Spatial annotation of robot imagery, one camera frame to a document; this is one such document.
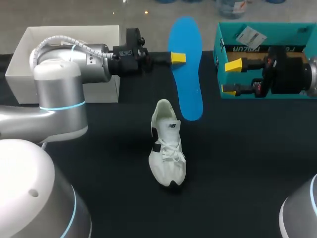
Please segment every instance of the new balance sneaker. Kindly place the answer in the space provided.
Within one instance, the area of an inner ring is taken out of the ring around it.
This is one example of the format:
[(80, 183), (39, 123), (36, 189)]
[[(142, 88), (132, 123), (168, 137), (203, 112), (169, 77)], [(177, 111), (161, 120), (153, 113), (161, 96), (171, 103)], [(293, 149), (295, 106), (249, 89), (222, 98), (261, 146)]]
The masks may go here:
[(164, 186), (181, 185), (186, 176), (186, 160), (179, 136), (180, 120), (177, 120), (168, 100), (159, 100), (151, 126), (156, 142), (149, 164), (154, 177)]

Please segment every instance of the shoelace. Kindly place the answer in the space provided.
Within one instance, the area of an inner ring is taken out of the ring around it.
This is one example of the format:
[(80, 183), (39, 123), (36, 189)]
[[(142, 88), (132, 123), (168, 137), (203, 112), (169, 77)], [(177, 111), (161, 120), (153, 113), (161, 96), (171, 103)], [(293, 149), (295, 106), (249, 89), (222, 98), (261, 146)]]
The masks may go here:
[(165, 143), (161, 138), (158, 141), (162, 144), (163, 161), (173, 160), (174, 162), (186, 162), (185, 156), (179, 151), (180, 142), (177, 147)]

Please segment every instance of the black tabletop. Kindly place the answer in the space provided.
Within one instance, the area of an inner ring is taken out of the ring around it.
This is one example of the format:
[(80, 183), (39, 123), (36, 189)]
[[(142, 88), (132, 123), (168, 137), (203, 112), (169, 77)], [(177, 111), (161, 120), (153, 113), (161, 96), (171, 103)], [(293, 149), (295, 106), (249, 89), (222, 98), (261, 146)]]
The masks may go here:
[[(169, 68), (121, 79), (119, 103), (87, 104), (88, 132), (47, 152), (86, 202), (92, 238), (280, 238), (284, 200), (317, 173), (315, 100), (223, 100), (212, 53), (199, 69), (204, 113), (186, 121)], [(187, 177), (162, 189), (148, 156), (159, 99), (181, 119)], [(0, 80), (0, 103), (17, 105)]]

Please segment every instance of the blue insole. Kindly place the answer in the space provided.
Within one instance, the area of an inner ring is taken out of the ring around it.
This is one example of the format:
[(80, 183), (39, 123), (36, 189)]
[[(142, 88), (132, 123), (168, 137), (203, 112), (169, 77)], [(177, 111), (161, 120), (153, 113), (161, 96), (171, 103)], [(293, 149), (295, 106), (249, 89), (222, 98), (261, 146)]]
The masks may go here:
[(169, 35), (168, 51), (186, 54), (186, 64), (173, 66), (172, 72), (183, 117), (187, 120), (198, 120), (203, 114), (198, 76), (203, 41), (192, 17), (181, 17), (176, 20)]

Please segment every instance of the cable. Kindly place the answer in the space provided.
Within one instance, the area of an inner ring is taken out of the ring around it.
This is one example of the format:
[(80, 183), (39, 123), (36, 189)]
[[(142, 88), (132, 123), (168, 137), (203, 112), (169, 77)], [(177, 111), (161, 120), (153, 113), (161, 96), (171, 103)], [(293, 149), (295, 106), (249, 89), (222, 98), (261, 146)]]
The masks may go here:
[(47, 143), (47, 142), (44, 142), (44, 143), (42, 144), (42, 146), (41, 146), (41, 149), (42, 149), (42, 150), (45, 150), (45, 148), (46, 148), (47, 145), (48, 145), (48, 143)]
[(95, 51), (92, 48), (90, 48), (89, 46), (85, 45), (84, 43), (82, 43), (82, 42), (80, 42), (80, 41), (78, 41), (78, 40), (76, 40), (74, 38), (71, 38), (69, 36), (63, 36), (63, 35), (51, 36), (51, 37), (48, 37), (45, 40), (43, 40), (35, 48), (34, 57), (33, 57), (33, 68), (35, 68), (38, 65), (38, 56), (39, 56), (39, 53), (40, 53), (41, 49), (45, 45), (47, 45), (49, 42), (55, 41), (55, 40), (64, 40), (65, 42), (77, 45), (80, 48), (83, 48), (85, 51), (87, 51), (87, 52), (89, 52), (89, 53), (91, 53), (91, 54), (93, 54), (95, 56), (101, 57), (101, 58), (111, 59), (112, 56), (113, 56), (113, 53), (101, 53), (101, 52)]

